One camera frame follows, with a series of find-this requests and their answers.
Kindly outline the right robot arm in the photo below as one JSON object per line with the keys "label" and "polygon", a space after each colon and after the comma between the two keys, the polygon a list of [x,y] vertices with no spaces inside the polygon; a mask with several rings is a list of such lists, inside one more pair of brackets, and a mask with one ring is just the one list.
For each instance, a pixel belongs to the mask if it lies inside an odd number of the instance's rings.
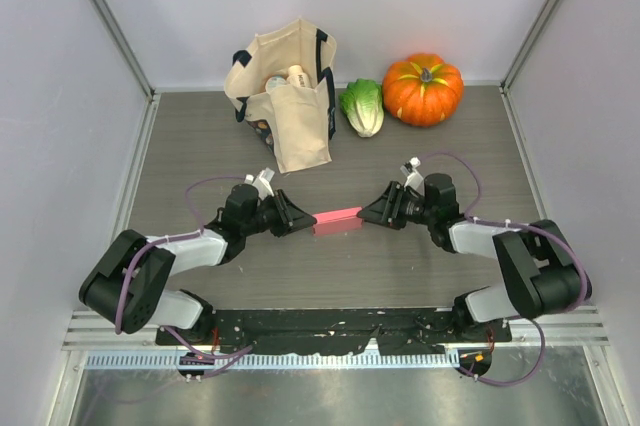
{"label": "right robot arm", "polygon": [[457,337],[472,341],[494,320],[533,320],[565,312],[591,298],[590,278],[568,252],[555,222],[513,225],[469,219],[460,212],[450,176],[434,173],[422,184],[423,191],[418,192],[416,182],[390,182],[358,217],[394,230],[409,223],[422,225],[444,251],[498,263],[500,283],[454,299],[451,326]]}

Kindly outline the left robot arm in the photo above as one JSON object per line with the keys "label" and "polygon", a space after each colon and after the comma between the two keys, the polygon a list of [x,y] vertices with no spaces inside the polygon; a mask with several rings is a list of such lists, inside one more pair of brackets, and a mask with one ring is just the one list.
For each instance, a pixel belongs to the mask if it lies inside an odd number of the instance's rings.
{"label": "left robot arm", "polygon": [[316,223],[283,190],[264,193],[252,184],[236,185],[201,230],[173,236],[144,236],[133,229],[119,233],[81,284],[79,300],[118,334],[133,334],[148,324],[170,326],[200,345],[213,331],[212,319],[203,314],[204,301],[169,290],[169,278],[230,262],[250,236],[283,237]]}

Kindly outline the pink paper box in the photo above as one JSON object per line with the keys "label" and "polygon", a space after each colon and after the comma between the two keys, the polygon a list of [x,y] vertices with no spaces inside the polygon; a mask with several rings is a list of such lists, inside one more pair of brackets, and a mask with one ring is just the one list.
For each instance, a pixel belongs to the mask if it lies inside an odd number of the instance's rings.
{"label": "pink paper box", "polygon": [[314,215],[316,223],[312,227],[316,237],[346,233],[362,227],[363,220],[358,216],[361,207],[326,211]]}

